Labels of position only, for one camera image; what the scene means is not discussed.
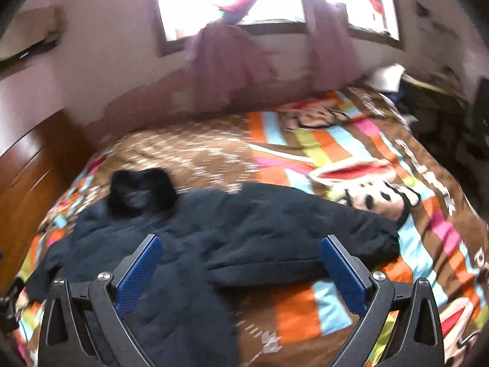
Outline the beige covered air conditioner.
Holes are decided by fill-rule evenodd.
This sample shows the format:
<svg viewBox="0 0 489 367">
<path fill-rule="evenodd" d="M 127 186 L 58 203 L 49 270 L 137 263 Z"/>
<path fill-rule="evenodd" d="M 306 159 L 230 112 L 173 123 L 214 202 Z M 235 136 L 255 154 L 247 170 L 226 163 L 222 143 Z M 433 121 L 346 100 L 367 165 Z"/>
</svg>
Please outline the beige covered air conditioner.
<svg viewBox="0 0 489 367">
<path fill-rule="evenodd" d="M 64 30 L 65 18 L 59 7 L 19 12 L 1 37 L 1 70 L 54 48 Z"/>
</svg>

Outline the left pink curtain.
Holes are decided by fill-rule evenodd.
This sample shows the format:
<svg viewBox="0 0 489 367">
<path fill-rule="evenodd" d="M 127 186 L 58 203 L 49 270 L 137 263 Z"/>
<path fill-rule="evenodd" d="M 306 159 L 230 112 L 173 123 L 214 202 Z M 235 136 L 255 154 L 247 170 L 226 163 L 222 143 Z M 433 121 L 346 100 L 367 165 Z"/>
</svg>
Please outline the left pink curtain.
<svg viewBox="0 0 489 367">
<path fill-rule="evenodd" d="M 256 2 L 236 0 L 221 7 L 222 17 L 207 24 L 187 42 L 198 113 L 224 110 L 238 91 L 277 76 L 265 50 L 238 26 Z"/>
</svg>

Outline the white cloth beside bed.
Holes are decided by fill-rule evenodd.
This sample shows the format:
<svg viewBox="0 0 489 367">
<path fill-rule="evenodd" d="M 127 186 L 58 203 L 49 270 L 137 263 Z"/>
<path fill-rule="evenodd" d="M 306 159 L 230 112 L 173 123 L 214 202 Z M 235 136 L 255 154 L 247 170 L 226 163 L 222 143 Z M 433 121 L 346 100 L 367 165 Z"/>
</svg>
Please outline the white cloth beside bed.
<svg viewBox="0 0 489 367">
<path fill-rule="evenodd" d="M 397 93 L 405 71 L 400 64 L 384 66 L 373 70 L 364 83 L 380 93 Z"/>
</svg>

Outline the right pink curtain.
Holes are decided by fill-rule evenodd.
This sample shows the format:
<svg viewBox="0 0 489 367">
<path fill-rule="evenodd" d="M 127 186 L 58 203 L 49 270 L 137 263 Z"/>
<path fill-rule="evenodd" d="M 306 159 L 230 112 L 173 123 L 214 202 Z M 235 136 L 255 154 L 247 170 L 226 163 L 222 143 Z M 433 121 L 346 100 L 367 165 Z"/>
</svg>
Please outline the right pink curtain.
<svg viewBox="0 0 489 367">
<path fill-rule="evenodd" d="M 364 76 L 361 60 L 349 32 L 347 3 L 362 4 L 372 13 L 370 0 L 302 0 L 305 14 L 312 88 L 317 92 L 340 89 Z"/>
</svg>

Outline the dark cluttered pile beside bed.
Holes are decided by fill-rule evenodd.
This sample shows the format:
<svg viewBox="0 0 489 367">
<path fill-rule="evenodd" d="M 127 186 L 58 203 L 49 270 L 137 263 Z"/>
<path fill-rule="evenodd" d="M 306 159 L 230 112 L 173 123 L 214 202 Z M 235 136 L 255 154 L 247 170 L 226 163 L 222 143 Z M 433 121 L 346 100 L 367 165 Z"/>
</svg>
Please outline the dark cluttered pile beside bed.
<svg viewBox="0 0 489 367">
<path fill-rule="evenodd" d="M 406 71 L 397 106 L 414 118 L 414 136 L 488 217 L 488 78 L 479 77 L 475 97 L 469 98 L 448 66 L 425 77 Z"/>
</svg>

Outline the pink curtain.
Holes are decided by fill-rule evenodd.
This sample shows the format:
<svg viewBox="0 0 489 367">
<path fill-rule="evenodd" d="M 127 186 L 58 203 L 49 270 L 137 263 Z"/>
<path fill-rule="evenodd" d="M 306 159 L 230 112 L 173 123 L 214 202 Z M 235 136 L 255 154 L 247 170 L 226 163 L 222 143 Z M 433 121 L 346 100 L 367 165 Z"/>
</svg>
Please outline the pink curtain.
<svg viewBox="0 0 489 367">
<path fill-rule="evenodd" d="M 361 60 L 349 32 L 347 3 L 362 4 L 372 13 L 370 0 L 302 0 L 305 14 L 312 88 L 317 92 L 340 89 L 364 76 Z"/>
<path fill-rule="evenodd" d="M 221 7 L 222 17 L 207 24 L 187 42 L 198 113 L 224 110 L 238 91 L 277 76 L 265 50 L 238 26 L 256 2 L 236 0 Z"/>
</svg>

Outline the colourful monkey print bedspread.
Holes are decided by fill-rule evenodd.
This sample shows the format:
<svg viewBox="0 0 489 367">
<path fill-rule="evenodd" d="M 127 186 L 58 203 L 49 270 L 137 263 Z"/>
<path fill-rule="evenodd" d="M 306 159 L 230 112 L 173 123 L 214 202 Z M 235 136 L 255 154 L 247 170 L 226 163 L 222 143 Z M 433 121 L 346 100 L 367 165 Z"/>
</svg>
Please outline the colourful monkey print bedspread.
<svg viewBox="0 0 489 367">
<path fill-rule="evenodd" d="M 439 310 L 445 366 L 488 362 L 488 226 L 458 181 L 412 135 L 394 105 L 348 87 L 262 111 L 126 134 L 95 154 L 38 226 L 18 276 L 27 283 L 80 213 L 108 196 L 116 171 L 160 168 L 178 193 L 290 187 L 393 221 L 399 256 L 372 270 L 426 278 Z M 323 366 L 358 317 L 327 277 L 231 287 L 237 366 Z M 46 300 L 22 291 L 13 340 L 34 366 Z"/>
</svg>

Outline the dark navy padded coat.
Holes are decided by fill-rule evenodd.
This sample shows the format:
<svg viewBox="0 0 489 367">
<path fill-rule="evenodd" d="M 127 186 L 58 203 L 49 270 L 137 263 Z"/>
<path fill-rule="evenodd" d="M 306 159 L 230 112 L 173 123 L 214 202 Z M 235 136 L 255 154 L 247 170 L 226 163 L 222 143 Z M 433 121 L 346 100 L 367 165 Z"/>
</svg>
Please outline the dark navy padded coat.
<svg viewBox="0 0 489 367">
<path fill-rule="evenodd" d="M 47 250 L 27 296 L 42 302 L 57 277 L 79 283 L 113 270 L 151 234 L 163 257 L 127 323 L 156 366 L 237 366 L 227 290 L 324 277 L 326 235 L 370 269 L 399 256 L 393 221 L 297 189 L 247 182 L 237 193 L 178 193 L 163 169 L 121 170 Z"/>
</svg>

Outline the brown wooden headboard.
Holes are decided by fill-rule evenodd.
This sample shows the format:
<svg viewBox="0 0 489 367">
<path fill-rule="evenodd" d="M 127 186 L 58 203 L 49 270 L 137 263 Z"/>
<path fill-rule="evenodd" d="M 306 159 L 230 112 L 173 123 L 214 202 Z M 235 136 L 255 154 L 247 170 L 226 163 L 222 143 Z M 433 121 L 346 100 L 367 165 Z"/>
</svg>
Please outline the brown wooden headboard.
<svg viewBox="0 0 489 367">
<path fill-rule="evenodd" d="M 1 155 L 1 292 L 22 266 L 38 226 L 94 154 L 64 110 Z"/>
</svg>

